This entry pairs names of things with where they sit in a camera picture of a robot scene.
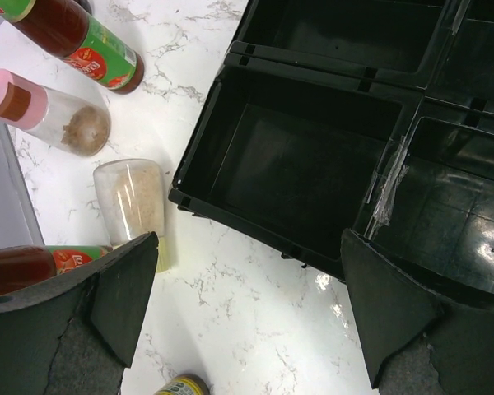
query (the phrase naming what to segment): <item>jar with white powder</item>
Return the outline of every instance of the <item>jar with white powder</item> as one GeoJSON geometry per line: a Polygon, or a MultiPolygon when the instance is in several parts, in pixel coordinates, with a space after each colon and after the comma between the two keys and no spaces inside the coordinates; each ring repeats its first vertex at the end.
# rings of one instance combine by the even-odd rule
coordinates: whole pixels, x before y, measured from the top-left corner
{"type": "Polygon", "coordinates": [[[148,232],[160,240],[157,272],[165,263],[165,208],[159,165],[146,159],[105,163],[93,172],[100,210],[114,248],[148,232]]]}

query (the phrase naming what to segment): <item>bottle label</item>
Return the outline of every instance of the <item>bottle label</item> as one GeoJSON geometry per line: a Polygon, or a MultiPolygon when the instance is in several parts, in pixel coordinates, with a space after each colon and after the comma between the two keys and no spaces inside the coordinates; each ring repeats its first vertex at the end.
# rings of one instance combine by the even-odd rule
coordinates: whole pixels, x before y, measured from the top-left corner
{"type": "Polygon", "coordinates": [[[63,61],[108,89],[125,86],[135,73],[137,54],[96,19],[89,19],[84,42],[63,61]]]}
{"type": "Polygon", "coordinates": [[[6,21],[18,22],[30,13],[36,0],[0,0],[0,16],[6,21]]]}
{"type": "Polygon", "coordinates": [[[193,380],[177,377],[160,389],[156,395],[203,395],[203,391],[193,380]]]}
{"type": "Polygon", "coordinates": [[[57,274],[69,272],[76,267],[85,265],[95,259],[104,257],[109,250],[106,247],[57,246],[47,245],[55,260],[57,274]]]}

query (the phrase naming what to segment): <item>clear plastic jar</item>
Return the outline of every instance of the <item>clear plastic jar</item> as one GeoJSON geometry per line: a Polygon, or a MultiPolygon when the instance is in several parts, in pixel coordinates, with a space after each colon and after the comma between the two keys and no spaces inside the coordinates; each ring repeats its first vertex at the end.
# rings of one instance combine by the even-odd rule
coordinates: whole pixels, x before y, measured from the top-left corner
{"type": "Polygon", "coordinates": [[[114,248],[147,232],[160,238],[157,271],[165,259],[165,208],[159,165],[146,159],[116,160],[93,172],[97,199],[114,248]]]}
{"type": "Polygon", "coordinates": [[[7,70],[0,70],[0,120],[79,156],[99,152],[110,135],[105,109],[7,70]]]}

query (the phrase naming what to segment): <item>small can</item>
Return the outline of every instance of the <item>small can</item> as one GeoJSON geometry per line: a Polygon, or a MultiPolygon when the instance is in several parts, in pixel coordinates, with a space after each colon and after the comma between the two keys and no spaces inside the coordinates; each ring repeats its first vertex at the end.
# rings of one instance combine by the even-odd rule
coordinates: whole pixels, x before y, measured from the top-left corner
{"type": "Polygon", "coordinates": [[[174,377],[155,395],[210,395],[211,392],[203,380],[195,374],[182,374],[174,377]]]}

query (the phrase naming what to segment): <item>barcode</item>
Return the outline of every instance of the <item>barcode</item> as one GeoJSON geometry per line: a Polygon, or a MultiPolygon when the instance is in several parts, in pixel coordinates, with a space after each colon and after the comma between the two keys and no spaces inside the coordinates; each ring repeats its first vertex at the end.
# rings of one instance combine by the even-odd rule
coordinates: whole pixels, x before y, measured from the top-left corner
{"type": "Polygon", "coordinates": [[[135,67],[137,57],[133,49],[130,49],[127,45],[124,45],[124,58],[128,63],[135,67]]]}

